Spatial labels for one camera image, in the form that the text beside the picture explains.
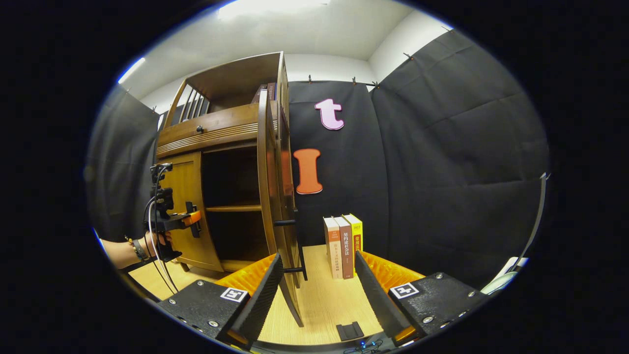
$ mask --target bracelet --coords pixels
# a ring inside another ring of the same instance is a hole
[[[138,240],[132,240],[129,237],[126,237],[126,236],[125,236],[125,239],[126,239],[127,242],[129,242],[131,247],[133,247],[133,250],[135,251],[135,255],[138,256],[138,259],[140,259],[140,261],[145,261],[145,260],[150,258],[146,254],[146,252],[144,252],[144,249],[142,248],[142,246],[140,245]]]

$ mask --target book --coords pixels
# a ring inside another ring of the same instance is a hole
[[[275,83],[268,83],[267,84],[267,90],[269,91],[269,101],[273,101],[276,100],[276,84]]]
[[[350,215],[343,215],[343,218],[347,220],[352,226],[352,242],[353,242],[353,253],[352,253],[352,265],[354,276],[356,276],[356,251],[362,251],[362,221],[359,218]]]
[[[258,87],[258,91],[256,91],[255,96],[251,100],[251,103],[258,103],[258,102],[260,102],[260,91],[262,91],[265,88],[267,88],[266,84],[260,85]]]
[[[338,231],[341,237],[341,263],[343,264],[343,279],[353,278],[352,264],[352,226],[343,217],[335,217],[338,224]]]
[[[341,238],[338,232],[338,224],[332,217],[323,218],[325,231],[325,246],[332,271],[332,279],[343,278],[343,266],[341,265]]]

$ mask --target white wall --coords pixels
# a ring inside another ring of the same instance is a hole
[[[369,63],[364,60],[333,55],[286,54],[286,74],[288,81],[334,80],[371,83],[376,80]]]
[[[376,80],[371,66],[365,60],[351,59],[346,57],[335,57],[333,55],[314,55],[314,54],[286,54],[286,74],[288,81],[307,81],[308,75],[312,80],[334,80],[334,81],[352,81],[356,77],[358,83],[371,83]],[[181,86],[184,78],[195,74],[192,72],[162,86],[159,89],[149,93],[140,101],[153,108],[159,114],[170,109],[172,99],[175,98],[177,90]],[[183,104],[189,93],[186,88],[181,95],[179,104]]]
[[[368,60],[377,81],[381,82],[395,68],[408,60],[403,53],[412,55],[447,32],[442,26],[448,30],[452,29],[450,25],[417,10],[405,17]]]

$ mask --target orange letter i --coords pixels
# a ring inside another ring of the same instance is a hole
[[[321,156],[317,149],[301,149],[292,154],[299,161],[299,194],[315,194],[323,190],[316,175],[316,159]]]

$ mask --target white ceiling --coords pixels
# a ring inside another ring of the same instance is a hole
[[[330,0],[327,5],[257,11],[229,19],[219,19],[217,11],[208,10],[144,54],[144,64],[122,85],[141,100],[178,77],[280,50],[368,60],[412,10],[391,0]]]

